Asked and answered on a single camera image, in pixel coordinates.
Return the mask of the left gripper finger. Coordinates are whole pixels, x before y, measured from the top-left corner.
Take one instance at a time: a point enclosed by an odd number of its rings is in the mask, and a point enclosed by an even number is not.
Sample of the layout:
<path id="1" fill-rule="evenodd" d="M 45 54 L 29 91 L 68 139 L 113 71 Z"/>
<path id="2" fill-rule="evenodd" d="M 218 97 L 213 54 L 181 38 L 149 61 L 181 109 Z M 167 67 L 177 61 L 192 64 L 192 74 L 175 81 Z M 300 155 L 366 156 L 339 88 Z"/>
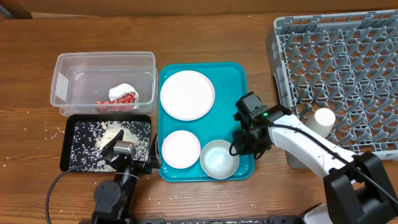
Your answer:
<path id="1" fill-rule="evenodd" d="M 154 136 L 152 145 L 149 149 L 149 164 L 153 169 L 159 169 L 162 165 L 157 134 Z"/>
<path id="2" fill-rule="evenodd" d="M 116 155 L 116 152 L 114 150 L 114 146 L 118 141 L 122 141 L 124 136 L 124 131 L 120 130 L 117 135 L 110 140 L 101 150 L 101 155 L 103 156 L 104 159 L 110 159 L 113 156 Z"/>

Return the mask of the small white plate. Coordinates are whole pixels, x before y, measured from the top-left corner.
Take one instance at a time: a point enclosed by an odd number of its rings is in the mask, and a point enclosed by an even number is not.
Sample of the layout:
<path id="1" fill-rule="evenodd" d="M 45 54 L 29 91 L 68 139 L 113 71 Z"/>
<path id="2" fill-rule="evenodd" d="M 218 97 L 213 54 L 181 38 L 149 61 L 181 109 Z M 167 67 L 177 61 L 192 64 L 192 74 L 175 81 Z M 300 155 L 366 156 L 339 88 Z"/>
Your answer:
<path id="1" fill-rule="evenodd" d="M 194 165 L 201 152 L 198 138 L 185 130 L 174 131 L 162 143 L 163 160 L 175 169 L 186 169 Z"/>

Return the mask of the grey bowl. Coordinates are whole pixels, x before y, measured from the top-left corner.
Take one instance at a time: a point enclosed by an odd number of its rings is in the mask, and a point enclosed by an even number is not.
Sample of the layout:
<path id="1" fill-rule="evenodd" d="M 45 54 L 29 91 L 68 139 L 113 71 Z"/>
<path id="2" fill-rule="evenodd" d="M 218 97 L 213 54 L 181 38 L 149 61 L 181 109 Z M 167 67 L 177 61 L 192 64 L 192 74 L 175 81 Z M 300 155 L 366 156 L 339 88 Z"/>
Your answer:
<path id="1" fill-rule="evenodd" d="M 232 156 L 229 152 L 235 152 L 231 143 L 217 139 L 206 144 L 201 150 L 200 165 L 205 174 L 222 180 L 231 177 L 239 167 L 239 156 Z"/>

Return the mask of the red snack wrapper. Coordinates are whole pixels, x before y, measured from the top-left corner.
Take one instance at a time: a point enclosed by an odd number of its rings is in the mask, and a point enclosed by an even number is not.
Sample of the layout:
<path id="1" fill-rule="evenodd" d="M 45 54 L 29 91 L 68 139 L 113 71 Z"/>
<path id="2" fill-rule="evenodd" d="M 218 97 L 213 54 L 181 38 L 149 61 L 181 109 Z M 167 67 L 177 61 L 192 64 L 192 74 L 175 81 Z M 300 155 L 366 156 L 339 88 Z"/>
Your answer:
<path id="1" fill-rule="evenodd" d="M 129 111 L 134 110 L 134 105 L 139 100 L 136 92 L 129 92 L 111 101 L 98 101 L 98 111 Z"/>

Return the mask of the white napkin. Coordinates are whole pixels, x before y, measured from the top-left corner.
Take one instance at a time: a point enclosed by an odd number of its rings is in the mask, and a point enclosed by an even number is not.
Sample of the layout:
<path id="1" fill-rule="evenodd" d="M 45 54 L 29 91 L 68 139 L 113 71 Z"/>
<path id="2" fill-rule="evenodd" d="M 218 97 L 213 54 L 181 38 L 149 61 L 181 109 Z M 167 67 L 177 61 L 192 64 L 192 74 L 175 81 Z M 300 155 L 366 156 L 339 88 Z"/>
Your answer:
<path id="1" fill-rule="evenodd" d="M 127 83 L 122 83 L 116 87 L 113 87 L 109 90 L 109 99 L 111 101 L 118 99 L 122 96 L 124 96 L 127 93 L 134 93 L 136 99 L 138 99 L 139 95 L 138 92 L 135 90 L 134 87 L 132 87 L 131 85 L 127 84 Z"/>

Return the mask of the white paper cup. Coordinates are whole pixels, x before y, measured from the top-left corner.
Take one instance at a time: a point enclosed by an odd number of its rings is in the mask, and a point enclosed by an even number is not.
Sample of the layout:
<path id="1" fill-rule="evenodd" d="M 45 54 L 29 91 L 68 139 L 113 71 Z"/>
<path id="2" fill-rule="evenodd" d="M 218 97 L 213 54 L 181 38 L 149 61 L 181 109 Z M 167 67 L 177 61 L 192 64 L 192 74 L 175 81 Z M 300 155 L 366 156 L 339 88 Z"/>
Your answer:
<path id="1" fill-rule="evenodd" d="M 307 119 L 305 125 L 321 137 L 326 138 L 336 121 L 336 116 L 328 108 L 320 108 Z"/>

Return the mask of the large white plate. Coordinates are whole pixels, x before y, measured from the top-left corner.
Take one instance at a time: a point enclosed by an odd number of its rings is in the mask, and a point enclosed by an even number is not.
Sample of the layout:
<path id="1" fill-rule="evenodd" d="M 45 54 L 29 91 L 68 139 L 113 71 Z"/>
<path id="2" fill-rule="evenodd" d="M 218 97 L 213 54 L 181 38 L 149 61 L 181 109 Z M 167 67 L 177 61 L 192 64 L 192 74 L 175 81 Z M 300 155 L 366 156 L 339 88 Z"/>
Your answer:
<path id="1" fill-rule="evenodd" d="M 160 103 L 171 117 L 193 121 L 211 110 L 215 96 L 215 88 L 209 78 L 200 72 L 183 70 L 164 81 Z"/>

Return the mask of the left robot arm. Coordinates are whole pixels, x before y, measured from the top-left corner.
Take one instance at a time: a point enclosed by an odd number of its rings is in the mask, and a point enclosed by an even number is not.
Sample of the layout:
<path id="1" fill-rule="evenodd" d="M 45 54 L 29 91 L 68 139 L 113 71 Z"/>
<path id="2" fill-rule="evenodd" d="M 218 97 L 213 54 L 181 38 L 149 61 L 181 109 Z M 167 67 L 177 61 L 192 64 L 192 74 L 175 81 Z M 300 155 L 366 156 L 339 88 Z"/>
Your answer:
<path id="1" fill-rule="evenodd" d="M 118 132 L 101 151 L 106 164 L 116 172 L 113 180 L 104 181 L 95 188 L 96 205 L 91 223 L 146 223 L 130 214 L 130 209 L 139 176 L 161 167 L 157 139 L 152 142 L 148 160 L 138 161 L 134 143 L 123 141 L 123 136 L 124 131 Z"/>

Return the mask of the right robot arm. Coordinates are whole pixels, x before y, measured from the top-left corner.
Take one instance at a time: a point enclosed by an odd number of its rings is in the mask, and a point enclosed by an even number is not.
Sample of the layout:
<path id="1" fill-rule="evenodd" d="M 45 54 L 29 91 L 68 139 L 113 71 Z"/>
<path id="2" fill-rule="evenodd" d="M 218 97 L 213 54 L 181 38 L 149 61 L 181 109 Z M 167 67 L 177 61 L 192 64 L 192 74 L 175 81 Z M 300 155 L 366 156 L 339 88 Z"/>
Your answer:
<path id="1" fill-rule="evenodd" d="M 321 137 L 291 110 L 262 104 L 254 92 L 237 102 L 232 156 L 254 154 L 259 159 L 271 146 L 292 154 L 322 181 L 326 203 L 319 203 L 289 223 L 388 223 L 397 217 L 397 195 L 380 158 L 355 154 Z"/>

